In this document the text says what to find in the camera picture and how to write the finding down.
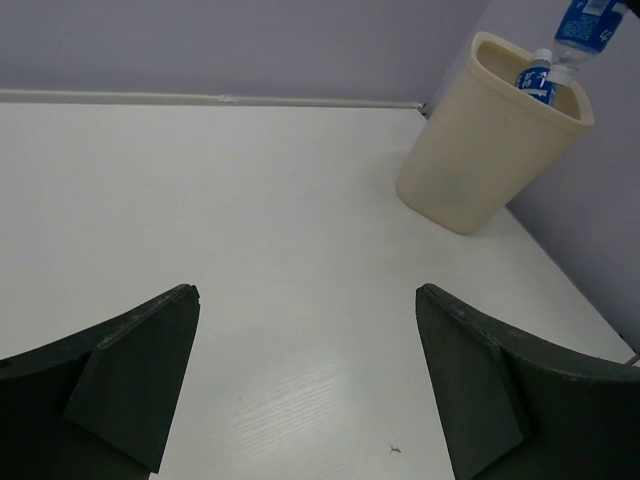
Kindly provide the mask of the blue label bottle row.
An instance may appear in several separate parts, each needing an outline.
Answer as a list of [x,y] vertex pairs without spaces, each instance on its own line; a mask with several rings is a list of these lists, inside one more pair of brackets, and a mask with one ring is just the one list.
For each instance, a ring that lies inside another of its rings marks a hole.
[[545,105],[552,106],[555,100],[555,84],[548,80],[552,66],[552,52],[538,49],[533,53],[529,65],[516,78],[515,87]]
[[579,68],[604,51],[627,12],[626,1],[573,0],[554,35],[548,80],[569,86]]

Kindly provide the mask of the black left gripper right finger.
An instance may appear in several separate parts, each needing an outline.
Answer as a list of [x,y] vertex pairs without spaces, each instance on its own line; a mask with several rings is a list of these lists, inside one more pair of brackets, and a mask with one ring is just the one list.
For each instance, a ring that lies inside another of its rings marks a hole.
[[433,284],[415,312],[457,479],[636,479],[639,370],[561,347]]

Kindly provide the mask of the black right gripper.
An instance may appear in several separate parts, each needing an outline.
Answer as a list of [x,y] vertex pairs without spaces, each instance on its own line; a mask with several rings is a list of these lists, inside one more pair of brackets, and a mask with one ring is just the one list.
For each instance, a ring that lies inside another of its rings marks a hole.
[[632,12],[637,18],[640,17],[640,0],[620,0],[623,4],[624,13]]

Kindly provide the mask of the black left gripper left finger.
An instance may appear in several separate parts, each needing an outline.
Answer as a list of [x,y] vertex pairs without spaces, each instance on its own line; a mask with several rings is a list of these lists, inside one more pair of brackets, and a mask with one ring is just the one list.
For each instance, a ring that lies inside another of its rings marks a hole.
[[158,473],[200,314],[182,284],[1,362],[4,479]]

